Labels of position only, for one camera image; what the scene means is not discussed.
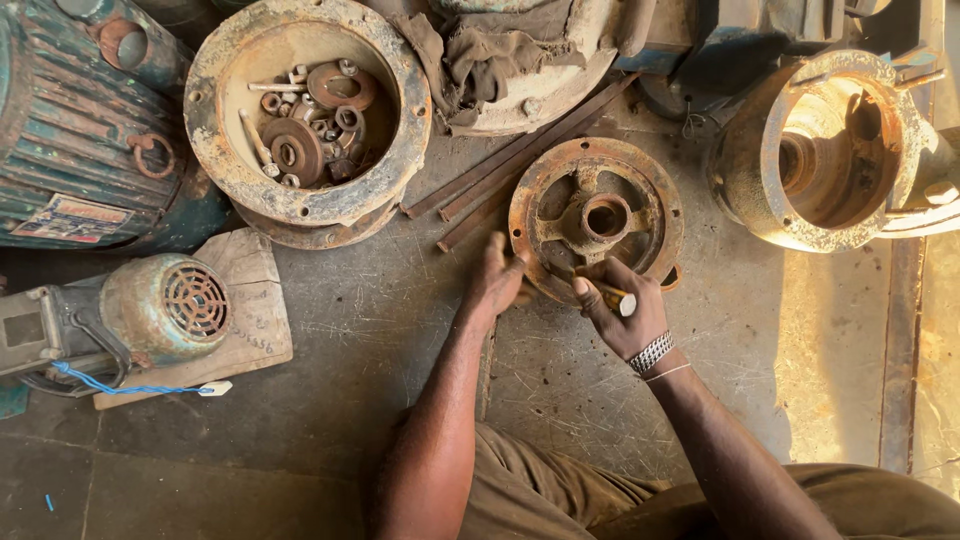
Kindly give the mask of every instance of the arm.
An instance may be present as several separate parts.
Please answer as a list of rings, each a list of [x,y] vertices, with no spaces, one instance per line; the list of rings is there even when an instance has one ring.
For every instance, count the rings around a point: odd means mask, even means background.
[[[487,330],[516,296],[528,256],[509,264],[494,233],[377,486],[372,538],[453,540],[473,480],[473,406]]]
[[[631,358],[666,332],[656,281],[638,276],[615,258],[578,272],[636,294],[637,311],[621,319],[604,305],[592,283],[574,279],[585,316],[621,358]],[[681,367],[686,364],[683,353],[674,349],[641,376],[649,381],[677,433],[720,527],[730,538],[839,539],[804,490],[717,401],[693,369]]]

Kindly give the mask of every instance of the blue wire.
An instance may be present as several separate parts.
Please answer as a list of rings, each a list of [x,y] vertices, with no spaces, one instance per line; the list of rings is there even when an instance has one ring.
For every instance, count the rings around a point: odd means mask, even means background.
[[[213,392],[213,388],[172,388],[170,386],[131,386],[129,388],[110,388],[109,386],[103,384],[102,382],[92,378],[90,375],[82,371],[77,371],[70,367],[70,364],[66,362],[51,362],[55,368],[59,369],[61,373],[65,375],[72,375],[77,379],[81,380],[87,386],[91,386],[100,390],[105,394],[135,394],[137,392],[156,392],[159,394],[179,394],[180,392],[199,392],[201,394],[209,394]]]

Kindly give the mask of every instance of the brown trousers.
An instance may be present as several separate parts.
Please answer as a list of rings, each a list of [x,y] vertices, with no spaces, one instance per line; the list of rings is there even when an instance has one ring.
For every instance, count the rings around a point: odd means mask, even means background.
[[[960,504],[919,481],[858,465],[786,470],[846,537],[960,539]],[[473,484],[459,538],[726,536],[697,484],[670,487],[618,475],[477,424]]]

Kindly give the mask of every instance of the man's left hand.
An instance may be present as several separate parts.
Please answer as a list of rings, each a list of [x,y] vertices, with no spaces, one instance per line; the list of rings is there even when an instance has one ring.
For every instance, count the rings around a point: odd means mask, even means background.
[[[514,302],[523,282],[523,271],[531,258],[530,253],[519,253],[508,261],[503,255],[506,246],[507,235],[493,233],[480,268],[464,297],[464,307],[476,309],[479,315],[491,321]]]

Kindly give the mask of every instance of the small electric motor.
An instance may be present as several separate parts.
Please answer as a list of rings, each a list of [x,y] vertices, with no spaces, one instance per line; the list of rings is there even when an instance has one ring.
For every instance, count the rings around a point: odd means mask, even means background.
[[[95,392],[55,360],[110,387],[134,364],[165,367],[213,353],[232,309],[216,273],[195,258],[163,254],[112,274],[0,298],[0,377],[60,396]]]

